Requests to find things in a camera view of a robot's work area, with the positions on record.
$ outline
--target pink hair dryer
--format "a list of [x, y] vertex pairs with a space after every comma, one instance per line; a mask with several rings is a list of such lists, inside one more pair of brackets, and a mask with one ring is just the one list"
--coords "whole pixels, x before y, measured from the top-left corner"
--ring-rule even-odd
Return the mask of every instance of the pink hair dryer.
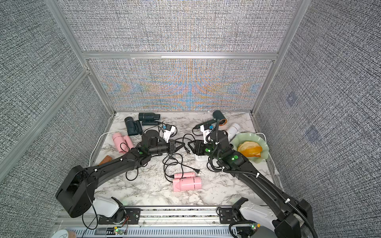
[[173, 191], [188, 191], [201, 189], [201, 178], [195, 172], [178, 173], [174, 175]]
[[119, 132], [112, 135], [112, 140], [114, 141], [115, 147], [119, 153], [126, 153], [131, 148], [135, 147], [129, 136], [122, 136]]

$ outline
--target black hair dryer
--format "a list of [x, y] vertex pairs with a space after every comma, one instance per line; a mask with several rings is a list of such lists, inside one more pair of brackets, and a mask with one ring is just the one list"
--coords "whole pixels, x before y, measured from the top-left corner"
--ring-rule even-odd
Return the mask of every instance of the black hair dryer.
[[203, 123], [200, 123], [200, 124], [197, 124], [193, 127], [193, 129], [199, 129], [200, 126], [204, 125], [204, 124], [212, 124], [212, 123], [216, 123], [217, 120], [219, 120], [219, 125], [222, 126], [222, 125], [225, 125], [227, 120], [226, 118], [224, 117], [224, 115], [222, 114], [222, 112], [220, 110], [216, 110], [213, 112], [213, 119], [212, 120], [209, 120], [209, 121], [206, 121], [206, 122], [203, 122]]
[[152, 112], [141, 112], [139, 113], [139, 121], [142, 122], [143, 126], [156, 126], [159, 125], [160, 114], [155, 114]]

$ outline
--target white power cord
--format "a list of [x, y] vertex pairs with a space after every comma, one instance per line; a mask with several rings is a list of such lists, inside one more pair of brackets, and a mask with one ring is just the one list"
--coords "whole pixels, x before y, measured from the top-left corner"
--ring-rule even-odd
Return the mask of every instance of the white power cord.
[[258, 134], [262, 134], [263, 135], [263, 137], [264, 137], [264, 141], [267, 143], [267, 140], [266, 140], [266, 136], [263, 134], [263, 133], [261, 133], [261, 132], [258, 132], [258, 133], [255, 133], [256, 135], [258, 135]]
[[91, 157], [93, 156], [93, 153], [94, 153], [95, 149], [97, 148], [97, 146], [98, 146], [98, 144], [99, 144], [99, 141], [101, 140], [101, 137], [104, 136], [104, 135], [106, 135], [106, 134], [114, 133], [114, 132], [118, 132], [118, 131], [126, 131], [126, 130], [109, 131], [109, 132], [106, 132], [106, 133], [101, 134], [101, 136], [100, 136], [99, 139], [98, 139], [98, 142], [96, 143], [96, 145], [95, 145], [95, 147], [94, 147], [93, 152], [92, 152], [91, 155], [90, 155], [90, 159], [89, 159], [89, 167], [90, 167], [90, 164], [91, 164]]

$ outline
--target textured wall panel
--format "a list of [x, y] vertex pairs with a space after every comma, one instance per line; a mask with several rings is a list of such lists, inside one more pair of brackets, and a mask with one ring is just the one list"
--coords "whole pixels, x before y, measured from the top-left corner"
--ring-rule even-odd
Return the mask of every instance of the textured wall panel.
[[380, 235], [380, 8], [312, 1], [256, 115], [319, 238]]
[[58, 1], [85, 51], [276, 52], [298, 0]]
[[82, 69], [44, 1], [0, 2], [0, 160]]
[[116, 110], [250, 110], [271, 60], [92, 59]]
[[72, 167], [87, 166], [108, 118], [84, 79], [0, 183], [2, 238], [49, 236], [62, 209], [55, 193]]

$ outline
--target aluminum frame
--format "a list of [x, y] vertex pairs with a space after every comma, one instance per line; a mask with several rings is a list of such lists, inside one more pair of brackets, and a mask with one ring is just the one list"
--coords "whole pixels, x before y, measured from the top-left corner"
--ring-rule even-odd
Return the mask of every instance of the aluminum frame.
[[[108, 120], [108, 122], [107, 122], [107, 126], [106, 126], [106, 128], [104, 129], [103, 133], [106, 133], [106, 132], [109, 132], [109, 131], [110, 131], [110, 128], [111, 128], [112, 123], [114, 122], [114, 119], [115, 119], [115, 114], [113, 114], [113, 115], [110, 116], [110, 118], [109, 118], [109, 120]], [[91, 166], [94, 164], [95, 160], [98, 158], [99, 152], [101, 151], [101, 149], [102, 149], [102, 145], [103, 145], [103, 143], [104, 143], [105, 140], [106, 140], [106, 135], [104, 135], [104, 136], [100, 139], [100, 141], [99, 141], [99, 143], [98, 143], [98, 146], [97, 146], [97, 148], [95, 149], [93, 156], [91, 157], [91, 161], [90, 161], [90, 165], [91, 165]]]
[[67, 41], [69, 42], [70, 46], [72, 47], [75, 55], [77, 56], [79, 62], [81, 63], [82, 67], [85, 69], [88, 69], [90, 71], [90, 81], [94, 86], [95, 91], [98, 93], [99, 98], [101, 99], [102, 103], [104, 104], [105, 108], [109, 112], [110, 115], [115, 114], [114, 107], [111, 103], [110, 98], [106, 94], [106, 91], [101, 85], [101, 82], [99, 81], [98, 77], [96, 77], [95, 72], [89, 65], [89, 63], [86, 61], [86, 59], [82, 56], [82, 47], [79, 44], [77, 38], [74, 35], [73, 30], [71, 29], [69, 23], [67, 22], [67, 19], [62, 12], [61, 7], [59, 6], [57, 0], [45, 0], [46, 5], [50, 9], [53, 17], [55, 18], [56, 22], [58, 23], [60, 29], [62, 30], [63, 34], [65, 35]]
[[7, 176], [11, 169], [16, 165], [35, 139], [40, 135], [50, 120], [57, 114], [58, 110], [64, 105], [77, 86], [89, 74], [87, 69], [81, 72], [66, 86], [61, 94], [50, 104], [45, 112], [29, 128], [24, 136], [12, 147], [12, 149], [0, 160], [0, 182]]
[[[210, 227], [226, 226], [220, 224], [216, 209], [231, 208], [231, 206], [129, 206], [140, 208], [140, 219], [137, 225], [129, 227]], [[93, 215], [84, 215], [86, 224], [94, 219]], [[82, 217], [71, 218], [65, 210], [61, 210], [54, 227], [83, 227]]]
[[295, 34], [296, 34], [296, 30], [298, 29], [299, 25], [300, 25], [300, 22], [302, 21], [303, 17], [304, 17], [304, 14], [306, 13], [306, 10], [308, 8], [308, 6], [310, 5], [311, 3], [311, 0], [300, 0], [299, 4], [298, 4], [298, 7], [296, 8], [295, 12], [294, 12], [294, 15], [292, 17], [292, 20], [287, 28], [287, 31], [286, 31], [286, 34], [282, 40], [282, 43], [279, 47], [279, 56], [277, 58], [276, 61], [273, 62], [273, 64], [271, 65], [271, 68], [269, 70], [269, 73], [265, 79], [265, 81], [263, 82], [260, 90], [259, 90], [259, 93], [254, 101], [254, 105], [253, 105], [253, 108], [252, 108], [252, 113], [253, 115], [255, 115], [267, 93], [267, 90], [269, 89], [270, 85], [271, 85], [271, 82], [273, 81], [278, 69], [279, 69], [279, 66], [281, 65], [282, 63], [282, 60], [288, 50], [288, 47], [290, 46], [291, 44], [291, 41], [293, 40]]
[[272, 59], [278, 53], [273, 52], [91, 52], [84, 51], [85, 59]]

